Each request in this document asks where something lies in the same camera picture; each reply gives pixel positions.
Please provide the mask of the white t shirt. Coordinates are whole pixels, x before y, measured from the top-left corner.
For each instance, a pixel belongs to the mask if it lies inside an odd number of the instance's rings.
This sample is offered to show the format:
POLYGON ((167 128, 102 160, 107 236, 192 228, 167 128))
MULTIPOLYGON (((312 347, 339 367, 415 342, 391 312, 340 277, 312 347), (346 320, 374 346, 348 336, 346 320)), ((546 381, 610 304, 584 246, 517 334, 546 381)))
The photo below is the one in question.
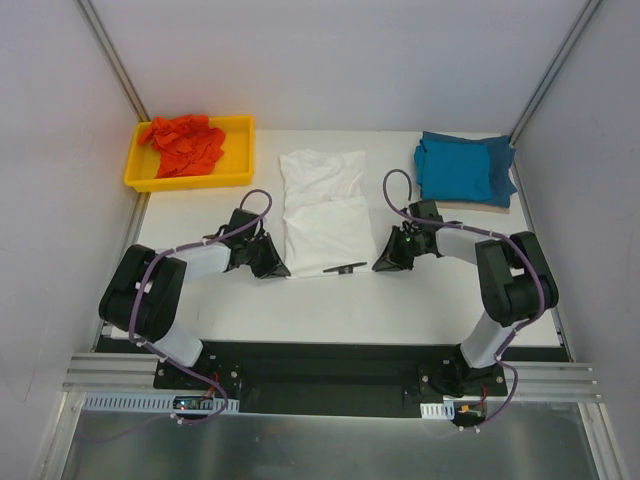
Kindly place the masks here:
POLYGON ((297 150, 279 157, 285 264, 296 279, 368 273, 377 259, 362 191, 363 150, 297 150))

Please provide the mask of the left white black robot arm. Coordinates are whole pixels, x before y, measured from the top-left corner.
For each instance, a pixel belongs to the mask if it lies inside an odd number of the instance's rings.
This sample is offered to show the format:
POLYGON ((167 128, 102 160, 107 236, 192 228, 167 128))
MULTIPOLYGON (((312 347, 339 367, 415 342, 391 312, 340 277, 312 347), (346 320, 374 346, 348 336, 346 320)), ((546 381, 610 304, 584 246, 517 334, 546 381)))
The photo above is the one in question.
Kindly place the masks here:
POLYGON ((262 217, 236 208, 214 235, 158 253, 143 245, 129 247, 103 294, 99 317, 176 363, 176 375, 188 388, 217 381, 213 354, 176 320, 185 283, 247 266, 257 279, 287 278, 262 217))

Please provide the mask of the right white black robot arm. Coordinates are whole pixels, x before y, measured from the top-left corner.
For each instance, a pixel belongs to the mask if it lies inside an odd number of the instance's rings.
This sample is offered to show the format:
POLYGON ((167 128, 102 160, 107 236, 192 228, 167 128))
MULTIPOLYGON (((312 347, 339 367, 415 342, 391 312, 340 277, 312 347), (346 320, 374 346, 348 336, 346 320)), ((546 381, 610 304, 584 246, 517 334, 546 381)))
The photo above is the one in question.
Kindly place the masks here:
POLYGON ((416 258, 455 258, 477 268, 484 311, 472 333, 428 375, 434 390, 454 397, 481 388, 486 376, 525 326, 555 307, 559 292, 535 234, 511 236, 461 222, 445 222, 433 200, 400 211, 375 272, 411 270, 416 258))

